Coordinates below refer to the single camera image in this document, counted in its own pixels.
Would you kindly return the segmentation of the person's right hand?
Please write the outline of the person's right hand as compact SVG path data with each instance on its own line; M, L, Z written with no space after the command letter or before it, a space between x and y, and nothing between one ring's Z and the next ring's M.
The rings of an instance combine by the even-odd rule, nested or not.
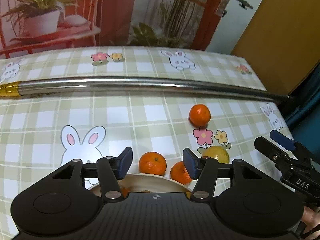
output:
M320 223L320 214L319 212L315 212L309 207L304 206L304 213L301 220L306 225L304 233L307 233ZM303 239L319 239L319 231L316 231L310 236L304 237Z

